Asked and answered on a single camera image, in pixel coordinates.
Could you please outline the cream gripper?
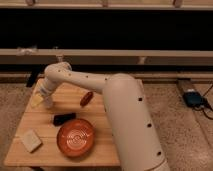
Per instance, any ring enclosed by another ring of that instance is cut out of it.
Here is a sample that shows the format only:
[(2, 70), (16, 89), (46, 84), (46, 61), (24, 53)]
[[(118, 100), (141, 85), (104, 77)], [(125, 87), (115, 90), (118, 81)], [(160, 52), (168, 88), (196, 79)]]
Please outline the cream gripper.
[(31, 106), (32, 107), (38, 106), (40, 103), (43, 102), (44, 98), (51, 96), (55, 92), (56, 89), (57, 89), (56, 83), (54, 83), (48, 79), (44, 79), (41, 82), (40, 87), (39, 87), (40, 93), (34, 94), (32, 97)]

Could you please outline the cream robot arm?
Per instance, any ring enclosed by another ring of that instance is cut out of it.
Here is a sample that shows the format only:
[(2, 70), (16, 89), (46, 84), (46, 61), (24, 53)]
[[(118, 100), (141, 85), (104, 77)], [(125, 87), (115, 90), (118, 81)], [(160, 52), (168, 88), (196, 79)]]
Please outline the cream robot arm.
[(46, 101), (63, 83), (102, 95), (122, 171), (171, 171), (139, 80), (125, 73), (76, 72), (67, 62), (50, 64), (31, 104)]

